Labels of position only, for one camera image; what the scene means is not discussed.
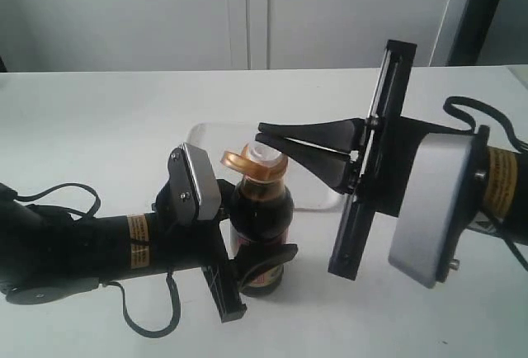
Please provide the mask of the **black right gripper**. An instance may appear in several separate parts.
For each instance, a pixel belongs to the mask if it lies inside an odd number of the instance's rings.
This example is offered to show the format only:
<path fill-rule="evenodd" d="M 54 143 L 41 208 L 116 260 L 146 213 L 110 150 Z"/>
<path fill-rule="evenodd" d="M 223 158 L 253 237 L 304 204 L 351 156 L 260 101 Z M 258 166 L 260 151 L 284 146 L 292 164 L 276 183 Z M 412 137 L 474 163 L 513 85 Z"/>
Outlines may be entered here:
<path fill-rule="evenodd" d="M 354 280 L 377 212 L 397 217 L 417 148 L 430 133 L 456 129 L 401 115 L 417 46 L 388 40 L 369 117 L 309 125 L 260 123 L 256 141 L 293 159 L 346 198 L 328 272 Z M 359 145 L 363 172 L 351 152 Z"/>

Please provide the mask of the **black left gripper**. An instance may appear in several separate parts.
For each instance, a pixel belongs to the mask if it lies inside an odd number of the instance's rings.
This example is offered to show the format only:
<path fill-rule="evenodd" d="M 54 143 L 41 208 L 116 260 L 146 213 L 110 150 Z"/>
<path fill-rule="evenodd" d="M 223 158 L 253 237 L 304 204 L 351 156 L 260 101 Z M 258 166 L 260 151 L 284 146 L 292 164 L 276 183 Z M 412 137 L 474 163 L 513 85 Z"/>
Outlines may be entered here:
<path fill-rule="evenodd" d="M 170 184 L 166 183 L 156 196 L 154 209 L 158 221 L 158 236 L 154 239 L 158 258 L 172 271 L 199 267 L 223 323 L 242 318 L 247 310 L 238 287 L 244 288 L 261 274 L 292 261 L 298 252 L 293 243 L 242 245 L 233 259 L 234 276 L 219 228 L 226 219 L 222 215 L 223 206 L 211 220 L 196 220 L 182 226 L 179 211 L 172 203 Z"/>

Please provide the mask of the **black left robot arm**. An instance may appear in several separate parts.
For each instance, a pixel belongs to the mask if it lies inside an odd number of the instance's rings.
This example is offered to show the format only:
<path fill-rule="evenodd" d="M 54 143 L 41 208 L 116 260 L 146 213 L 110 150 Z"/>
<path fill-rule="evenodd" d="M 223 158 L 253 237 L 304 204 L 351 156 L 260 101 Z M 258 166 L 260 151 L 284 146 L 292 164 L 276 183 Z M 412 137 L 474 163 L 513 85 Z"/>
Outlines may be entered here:
<path fill-rule="evenodd" d="M 194 198 L 177 198 L 170 186 L 158 193 L 147 214 L 97 217 L 100 202 L 87 211 L 39 205 L 36 195 L 1 189 L 1 291 L 10 304 L 46 304 L 124 280 L 164 274 L 172 307 L 168 325 L 148 330 L 131 317 L 139 335 L 160 338 L 173 332 L 182 308 L 174 273 L 202 270 L 222 322 L 240 319 L 240 294 L 261 273 L 291 261 L 294 244 L 242 247 L 230 257 L 218 208 L 198 220 Z"/>

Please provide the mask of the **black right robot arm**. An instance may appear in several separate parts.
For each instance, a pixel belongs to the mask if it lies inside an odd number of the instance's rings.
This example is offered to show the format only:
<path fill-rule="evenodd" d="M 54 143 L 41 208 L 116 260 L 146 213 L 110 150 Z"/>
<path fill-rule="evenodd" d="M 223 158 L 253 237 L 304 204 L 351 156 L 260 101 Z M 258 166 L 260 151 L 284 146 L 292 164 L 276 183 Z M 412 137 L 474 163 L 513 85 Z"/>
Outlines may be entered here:
<path fill-rule="evenodd" d="M 328 270 L 354 280 L 373 218 L 397 220 L 389 263 L 432 288 L 458 268 L 461 234 L 501 239 L 520 264 L 527 242 L 527 145 L 496 108 L 448 97 L 444 112 L 462 130 L 404 117 L 417 46 L 389 40 L 366 118 L 311 125 L 258 126 L 274 148 L 346 196 Z"/>

